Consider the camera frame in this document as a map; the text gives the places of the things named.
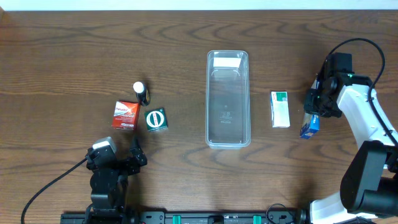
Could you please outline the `blue white medicine box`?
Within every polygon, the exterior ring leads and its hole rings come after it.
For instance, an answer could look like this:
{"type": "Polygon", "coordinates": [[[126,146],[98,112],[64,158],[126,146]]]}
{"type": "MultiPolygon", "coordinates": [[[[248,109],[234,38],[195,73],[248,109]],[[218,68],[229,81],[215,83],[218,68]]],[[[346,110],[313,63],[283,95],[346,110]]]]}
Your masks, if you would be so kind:
{"type": "Polygon", "coordinates": [[[320,118],[316,114],[304,113],[303,124],[300,130],[302,139],[310,139],[320,129],[320,118]]]}

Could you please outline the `white green Panadol box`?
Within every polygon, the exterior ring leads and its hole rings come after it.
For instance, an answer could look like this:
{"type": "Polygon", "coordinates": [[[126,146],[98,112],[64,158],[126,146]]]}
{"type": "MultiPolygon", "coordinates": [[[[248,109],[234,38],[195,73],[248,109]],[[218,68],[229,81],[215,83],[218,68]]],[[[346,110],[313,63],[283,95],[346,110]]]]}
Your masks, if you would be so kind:
{"type": "Polygon", "coordinates": [[[288,128],[290,126],[290,116],[287,92],[272,91],[270,103],[272,127],[288,128]]]}

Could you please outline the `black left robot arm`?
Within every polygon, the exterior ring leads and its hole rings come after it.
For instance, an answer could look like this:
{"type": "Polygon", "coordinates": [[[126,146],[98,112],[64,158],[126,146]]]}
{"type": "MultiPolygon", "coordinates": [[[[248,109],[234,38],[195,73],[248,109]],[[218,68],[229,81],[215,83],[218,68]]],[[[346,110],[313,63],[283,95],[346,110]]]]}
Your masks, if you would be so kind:
{"type": "Polygon", "coordinates": [[[117,159],[117,147],[111,137],[97,140],[85,156],[86,168],[93,172],[90,179],[91,201],[94,210],[123,212],[128,187],[128,177],[140,173],[147,158],[139,141],[130,144],[130,155],[117,159]]]}

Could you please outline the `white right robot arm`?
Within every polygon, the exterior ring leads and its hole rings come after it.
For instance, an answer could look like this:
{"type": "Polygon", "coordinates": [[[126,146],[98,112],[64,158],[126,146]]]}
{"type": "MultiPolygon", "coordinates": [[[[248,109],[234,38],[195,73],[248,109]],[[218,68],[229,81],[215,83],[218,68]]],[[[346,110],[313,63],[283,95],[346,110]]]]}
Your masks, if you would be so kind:
{"type": "Polygon", "coordinates": [[[397,216],[397,131],[383,112],[368,77],[337,72],[319,74],[304,108],[321,117],[345,116],[358,151],[339,192],[310,204],[310,223],[347,223],[397,216]]]}

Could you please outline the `dark bottle white cap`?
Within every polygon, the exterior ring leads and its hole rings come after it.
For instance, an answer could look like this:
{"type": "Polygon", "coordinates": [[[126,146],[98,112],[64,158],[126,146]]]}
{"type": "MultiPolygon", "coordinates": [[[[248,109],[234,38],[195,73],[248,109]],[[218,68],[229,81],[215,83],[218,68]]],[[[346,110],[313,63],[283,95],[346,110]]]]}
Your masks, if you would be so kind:
{"type": "Polygon", "coordinates": [[[132,87],[136,93],[136,98],[139,104],[142,106],[148,106],[150,103],[150,94],[146,86],[142,82],[135,82],[132,87]]]}

